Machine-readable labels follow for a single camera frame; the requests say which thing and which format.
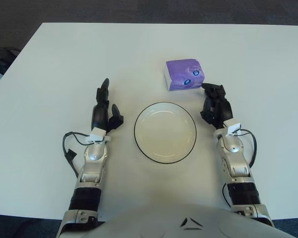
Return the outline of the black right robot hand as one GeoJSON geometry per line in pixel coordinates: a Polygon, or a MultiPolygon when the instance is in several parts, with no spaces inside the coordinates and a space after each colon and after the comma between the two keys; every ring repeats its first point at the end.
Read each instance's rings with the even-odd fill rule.
{"type": "Polygon", "coordinates": [[[224,121],[232,119],[232,109],[229,101],[225,98],[226,92],[222,85],[202,83],[206,98],[203,109],[200,112],[202,119],[211,124],[215,129],[224,127],[224,121]]]}

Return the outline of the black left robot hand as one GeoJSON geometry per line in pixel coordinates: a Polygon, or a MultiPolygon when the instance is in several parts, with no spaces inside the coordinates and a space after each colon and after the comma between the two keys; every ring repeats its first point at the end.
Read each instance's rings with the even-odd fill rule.
{"type": "Polygon", "coordinates": [[[96,105],[93,107],[91,117],[91,130],[99,128],[105,130],[107,133],[113,129],[117,129],[124,123],[124,117],[116,104],[112,105],[112,117],[109,117],[109,79],[106,78],[101,87],[96,91],[96,105]]]}

